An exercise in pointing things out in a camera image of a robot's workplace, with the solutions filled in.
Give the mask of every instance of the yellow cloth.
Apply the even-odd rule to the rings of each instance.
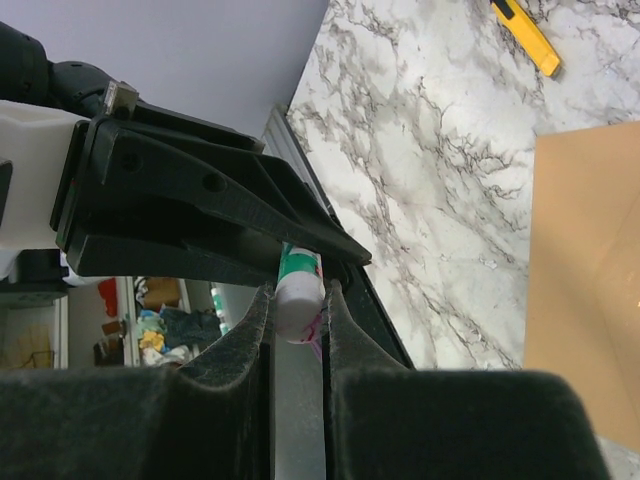
[[[161,352],[164,347],[164,335],[158,332],[146,331],[140,339],[140,348],[153,348],[157,352]]]

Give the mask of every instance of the glue stick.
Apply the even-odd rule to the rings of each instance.
[[[322,326],[322,259],[319,254],[285,243],[276,287],[276,332],[291,343],[309,343]]]

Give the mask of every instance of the red object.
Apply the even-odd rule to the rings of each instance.
[[[98,285],[98,292],[104,300],[104,309],[112,318],[118,316],[118,291],[116,290],[116,279],[110,278]]]

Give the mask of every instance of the marble surface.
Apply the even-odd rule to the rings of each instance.
[[[521,366],[536,135],[640,118],[636,0],[520,3],[555,81],[488,1],[331,0],[288,115],[419,368]]]

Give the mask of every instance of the brown cardboard box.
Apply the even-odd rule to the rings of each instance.
[[[640,451],[640,122],[536,145],[525,367]]]
[[[149,277],[146,285],[149,291],[144,296],[144,308],[159,311],[162,305],[178,306],[180,286],[175,278]]]

